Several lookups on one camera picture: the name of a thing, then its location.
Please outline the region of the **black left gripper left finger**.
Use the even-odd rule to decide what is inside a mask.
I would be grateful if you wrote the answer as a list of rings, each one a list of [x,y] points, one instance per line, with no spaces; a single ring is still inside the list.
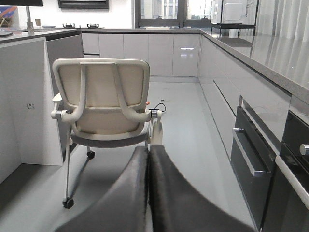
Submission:
[[[57,232],[143,232],[147,208],[148,150],[135,148],[111,188]]]

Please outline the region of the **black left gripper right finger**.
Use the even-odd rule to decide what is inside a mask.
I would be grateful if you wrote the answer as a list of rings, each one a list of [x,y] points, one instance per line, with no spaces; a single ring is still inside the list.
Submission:
[[[253,231],[200,194],[179,172],[163,145],[152,145],[149,159],[150,208],[155,232]]]

